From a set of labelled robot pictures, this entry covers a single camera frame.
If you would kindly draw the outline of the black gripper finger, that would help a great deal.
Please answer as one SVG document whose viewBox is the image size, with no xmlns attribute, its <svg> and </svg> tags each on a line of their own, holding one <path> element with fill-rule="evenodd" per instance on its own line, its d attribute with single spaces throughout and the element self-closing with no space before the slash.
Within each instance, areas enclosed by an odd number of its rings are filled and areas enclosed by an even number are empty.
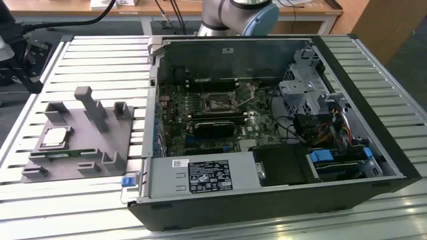
<svg viewBox="0 0 427 240">
<path fill-rule="evenodd" d="M 24 49 L 20 60 L 20 81 L 29 93 L 40 93 L 44 84 L 41 74 L 52 55 L 53 46 L 47 41 L 24 39 Z"/>
</svg>

